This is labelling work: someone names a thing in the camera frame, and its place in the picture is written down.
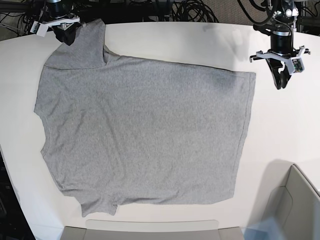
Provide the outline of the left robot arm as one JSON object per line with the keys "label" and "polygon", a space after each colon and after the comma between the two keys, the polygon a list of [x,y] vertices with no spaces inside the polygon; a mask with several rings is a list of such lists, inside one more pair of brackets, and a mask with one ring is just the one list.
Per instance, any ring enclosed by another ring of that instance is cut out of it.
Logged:
{"label": "left robot arm", "polygon": [[299,10],[293,0],[267,0],[267,19],[255,22],[253,29],[270,37],[270,49],[257,51],[249,60],[265,60],[273,77],[275,87],[286,88],[293,74],[305,70],[302,56],[311,51],[305,46],[294,48],[294,23]]}

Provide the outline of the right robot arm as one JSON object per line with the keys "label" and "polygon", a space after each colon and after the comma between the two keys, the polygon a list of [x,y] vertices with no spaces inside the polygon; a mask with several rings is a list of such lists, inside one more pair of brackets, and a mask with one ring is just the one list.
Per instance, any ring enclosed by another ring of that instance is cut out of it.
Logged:
{"label": "right robot arm", "polygon": [[47,13],[39,22],[37,35],[44,37],[51,29],[57,40],[70,46],[76,38],[77,28],[81,26],[80,17],[73,13],[71,0],[46,0],[43,11]]}

